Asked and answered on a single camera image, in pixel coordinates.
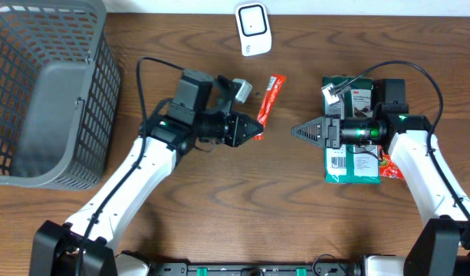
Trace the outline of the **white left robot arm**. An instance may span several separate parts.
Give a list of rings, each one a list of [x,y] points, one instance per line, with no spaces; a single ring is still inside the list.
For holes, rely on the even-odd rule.
[[[117,251],[151,192],[176,168],[196,140],[237,147],[262,133],[247,114],[201,113],[190,124],[153,114],[127,158],[97,194],[64,224],[46,221],[36,232],[31,275],[150,275],[152,265]]]

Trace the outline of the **thin orange sachet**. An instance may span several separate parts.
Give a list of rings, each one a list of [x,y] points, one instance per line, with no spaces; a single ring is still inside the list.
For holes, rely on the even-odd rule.
[[[257,115],[257,121],[263,128],[267,125],[268,117],[286,79],[286,76],[282,74],[272,74],[270,77],[261,108]]]

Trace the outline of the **large orange snack bag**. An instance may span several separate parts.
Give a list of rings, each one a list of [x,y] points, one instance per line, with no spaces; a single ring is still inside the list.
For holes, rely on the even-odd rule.
[[[398,166],[385,154],[381,146],[378,147],[380,176],[391,179],[404,179]]]

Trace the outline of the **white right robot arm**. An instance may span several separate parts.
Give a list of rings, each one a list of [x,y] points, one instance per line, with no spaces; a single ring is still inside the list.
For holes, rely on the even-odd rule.
[[[424,228],[404,257],[367,255],[350,275],[470,275],[470,199],[424,116],[323,116],[291,133],[320,148],[379,145],[403,174]]]

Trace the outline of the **green 3M gloves package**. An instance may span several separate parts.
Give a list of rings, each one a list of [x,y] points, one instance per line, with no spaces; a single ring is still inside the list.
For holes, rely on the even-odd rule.
[[[324,102],[324,114],[341,117],[371,117],[373,81],[361,78],[351,84],[342,103]],[[376,146],[342,145],[325,149],[326,182],[345,184],[379,184],[379,153]]]

